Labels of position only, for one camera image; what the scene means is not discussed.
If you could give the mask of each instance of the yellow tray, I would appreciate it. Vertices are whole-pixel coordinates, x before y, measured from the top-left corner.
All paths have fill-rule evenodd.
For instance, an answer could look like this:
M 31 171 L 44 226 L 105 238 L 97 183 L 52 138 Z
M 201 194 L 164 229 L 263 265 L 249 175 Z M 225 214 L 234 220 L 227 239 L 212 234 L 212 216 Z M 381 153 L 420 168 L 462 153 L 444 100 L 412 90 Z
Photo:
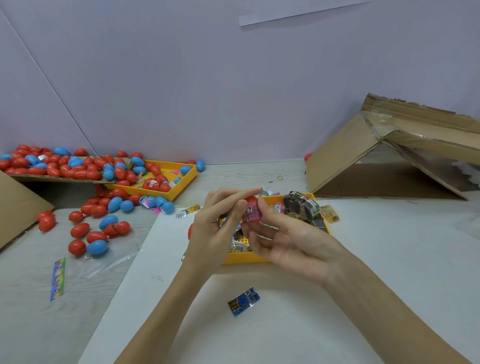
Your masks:
M 315 197 L 313 197 L 313 194 L 304 194 L 304 195 L 307 196 L 308 198 L 311 198 L 312 200 L 315 199 Z M 264 197 L 264 199 L 270 206 L 273 206 L 277 202 L 281 202 L 283 204 L 282 197 L 283 196 L 266 196 Z M 327 232 L 330 234 L 330 229 L 328 228 L 328 225 L 325 220 L 324 220 L 324 223 L 327 228 Z M 248 244 L 248 239 L 245 237 L 239 241 L 241 243 Z M 262 258 L 261 256 L 258 256 L 254 252 L 243 252 L 243 253 L 238 252 L 238 253 L 229 253 L 227 255 L 227 258 L 223 262 L 223 264 L 244 264 L 244 263 L 264 263 L 264 262 L 268 262 L 268 260 Z
M 156 165 L 160 167 L 162 170 L 162 174 L 168 178 L 168 181 L 174 181 L 177 177 L 182 177 L 182 179 L 175 185 L 173 188 L 168 192 L 160 192 L 160 191 L 153 191 L 153 190 L 145 190 L 142 187 L 143 183 L 149 178 L 155 178 L 152 172 L 147 172 L 146 175 L 140 177 L 136 184 L 133 184 L 130 187 L 121 186 L 118 184 L 105 184 L 108 189 L 115 189 L 121 188 L 127 191 L 128 194 L 142 194 L 144 196 L 152 196 L 152 197 L 159 197 L 162 196 L 169 201 L 173 201 L 175 197 L 179 195 L 179 193 L 187 187 L 187 185 L 197 176 L 197 167 L 194 164 L 183 164 L 183 163 L 174 163 L 174 162 L 161 162 L 158 160 L 145 160 L 146 162 L 154 162 Z M 180 168 L 183 166 L 188 166 L 191 170 L 186 174 L 183 175 L 180 173 Z M 173 170 L 179 171 L 178 174 L 173 173 Z

